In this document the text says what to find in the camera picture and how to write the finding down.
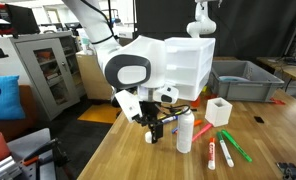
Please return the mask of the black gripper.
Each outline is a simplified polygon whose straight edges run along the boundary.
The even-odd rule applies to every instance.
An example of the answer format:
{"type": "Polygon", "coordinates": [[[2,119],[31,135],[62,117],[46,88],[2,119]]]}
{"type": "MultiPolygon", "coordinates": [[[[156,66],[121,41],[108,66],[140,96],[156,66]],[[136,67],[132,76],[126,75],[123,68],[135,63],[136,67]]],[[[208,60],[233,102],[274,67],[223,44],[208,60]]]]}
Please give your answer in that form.
{"type": "Polygon", "coordinates": [[[157,102],[141,102],[140,107],[142,117],[140,124],[142,126],[148,125],[149,132],[152,134],[152,144],[156,143],[159,138],[163,137],[163,124],[157,118],[160,110],[157,102]]]}

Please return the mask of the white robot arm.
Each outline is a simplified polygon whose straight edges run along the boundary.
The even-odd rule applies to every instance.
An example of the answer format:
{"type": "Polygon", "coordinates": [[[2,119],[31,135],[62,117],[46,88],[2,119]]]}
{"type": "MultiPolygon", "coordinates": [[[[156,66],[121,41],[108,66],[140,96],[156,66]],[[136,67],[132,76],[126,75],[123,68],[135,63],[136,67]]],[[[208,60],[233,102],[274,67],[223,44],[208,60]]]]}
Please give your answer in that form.
{"type": "Polygon", "coordinates": [[[101,71],[113,87],[113,98],[127,119],[147,126],[146,140],[163,136],[157,118],[162,103],[177,101],[179,90],[166,83],[166,49],[161,40],[138,36],[126,46],[115,39],[112,26],[97,0],[62,0],[77,17],[96,50],[101,71]]]}

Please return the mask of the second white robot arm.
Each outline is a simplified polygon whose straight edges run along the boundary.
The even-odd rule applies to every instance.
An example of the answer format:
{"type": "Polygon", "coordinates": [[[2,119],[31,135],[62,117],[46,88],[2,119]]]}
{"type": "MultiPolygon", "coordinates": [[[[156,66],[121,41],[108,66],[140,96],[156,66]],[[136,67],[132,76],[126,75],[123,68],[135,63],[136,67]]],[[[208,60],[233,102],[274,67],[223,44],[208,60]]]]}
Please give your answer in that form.
{"type": "Polygon", "coordinates": [[[208,3],[217,1],[221,5],[222,0],[195,0],[195,20],[187,24],[186,31],[192,38],[201,35],[212,34],[216,31],[216,23],[209,18],[208,3]]]}

